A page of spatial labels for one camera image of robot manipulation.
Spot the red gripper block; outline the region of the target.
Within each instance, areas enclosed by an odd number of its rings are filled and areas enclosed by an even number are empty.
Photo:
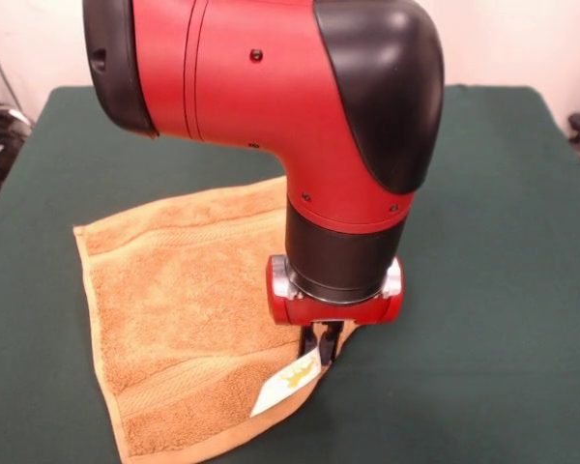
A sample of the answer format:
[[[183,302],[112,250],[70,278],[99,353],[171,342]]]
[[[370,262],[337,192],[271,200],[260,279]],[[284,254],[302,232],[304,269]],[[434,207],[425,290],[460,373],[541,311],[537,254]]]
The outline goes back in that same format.
[[[322,365],[330,365],[336,358],[338,342],[343,331],[342,321],[358,325],[376,325],[397,318],[404,296],[404,273],[400,261],[394,258],[382,288],[371,298],[354,304],[336,304],[308,296],[289,278],[287,259],[273,255],[266,266],[268,306],[278,325],[301,326],[298,357],[318,348],[318,338],[311,323],[325,322],[326,329],[319,341]]]

